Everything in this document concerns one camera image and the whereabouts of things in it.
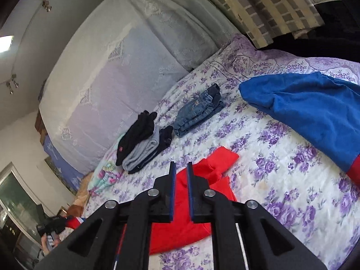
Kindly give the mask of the person's left hand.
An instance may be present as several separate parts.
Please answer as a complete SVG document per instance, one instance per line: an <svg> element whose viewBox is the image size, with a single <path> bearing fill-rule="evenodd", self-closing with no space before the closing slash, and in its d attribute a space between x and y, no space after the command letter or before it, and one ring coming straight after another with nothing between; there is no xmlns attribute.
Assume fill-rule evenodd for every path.
<svg viewBox="0 0 360 270"><path fill-rule="evenodd" d="M56 248L60 243L61 239L56 234L56 232L52 232L50 235L46 233L41 237L41 246L43 250L44 256L48 255L54 248Z"/></svg>

